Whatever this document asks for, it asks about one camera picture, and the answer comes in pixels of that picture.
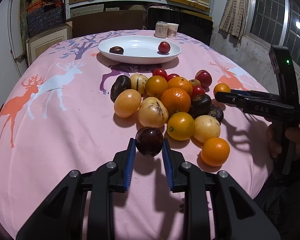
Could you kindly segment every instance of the metal shelving unit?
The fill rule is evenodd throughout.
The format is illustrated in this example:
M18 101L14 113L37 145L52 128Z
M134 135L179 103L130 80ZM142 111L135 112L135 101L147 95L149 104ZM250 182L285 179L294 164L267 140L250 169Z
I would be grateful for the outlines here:
M196 12L210 15L210 16L212 13L212 8L213 8L213 3L214 3L214 0L210 0L210 13L209 13L209 12L200 10L198 8L192 7L192 6L188 6L188 5L173 2L173 1L166 1L166 0L88 0L88 1L78 2L78 3L74 3L74 4L69 4L69 0L65 0L66 19L67 20L70 19L70 10L72 8L77 8L77 7L82 7L82 6L87 6L87 5L97 4L97 3L114 2L114 1L141 1L141 2L153 2L153 3L159 3L159 4L167 4L167 5L172 5L172 6L196 11Z

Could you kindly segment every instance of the picture frame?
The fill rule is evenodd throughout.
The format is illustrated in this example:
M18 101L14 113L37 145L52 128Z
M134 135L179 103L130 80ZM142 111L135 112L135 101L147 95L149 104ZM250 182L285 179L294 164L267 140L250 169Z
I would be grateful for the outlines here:
M48 48L62 41L72 39L72 22L56 26L27 40L28 66Z

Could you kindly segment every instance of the plaid curtain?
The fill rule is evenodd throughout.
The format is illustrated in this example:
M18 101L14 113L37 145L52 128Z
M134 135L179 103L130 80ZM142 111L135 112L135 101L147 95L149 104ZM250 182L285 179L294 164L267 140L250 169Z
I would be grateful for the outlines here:
M246 0L227 0L219 28L241 39L245 23Z

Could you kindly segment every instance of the plate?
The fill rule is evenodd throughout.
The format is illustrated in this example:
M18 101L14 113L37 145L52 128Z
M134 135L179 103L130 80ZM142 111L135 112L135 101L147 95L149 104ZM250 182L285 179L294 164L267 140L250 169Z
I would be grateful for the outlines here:
M158 46L162 41L170 44L170 51L162 54ZM115 46L123 48L123 55L110 53L109 49ZM107 58L130 64L160 64L173 60L181 53L181 48L165 39L156 37L130 35L114 37L102 41L98 45L99 51Z

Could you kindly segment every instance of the table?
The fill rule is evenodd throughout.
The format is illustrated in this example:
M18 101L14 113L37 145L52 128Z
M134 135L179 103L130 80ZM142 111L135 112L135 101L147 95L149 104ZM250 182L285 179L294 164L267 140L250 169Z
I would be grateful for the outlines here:
M113 111L109 91L118 75L150 77L153 69L162 67L168 74L192 79L205 69L213 78L211 98L220 82L231 89L266 91L237 64L180 33L168 41L177 43L181 54L162 65L118 63L99 53L100 41L122 35L151 36L154 31L110 31L58 43L35 60L7 99L0 116L0 222L13 238L70 170L97 169L135 137L141 127L136 115L121 119ZM229 142L230 155L221 169L254 198L273 169L265 143L267 122L236 107L222 107L220 137ZM197 141L168 139L186 161L208 172L220 169L201 161ZM161 154L155 158L136 154L129 192L114 194L116 238L180 239L183 197L169 192Z

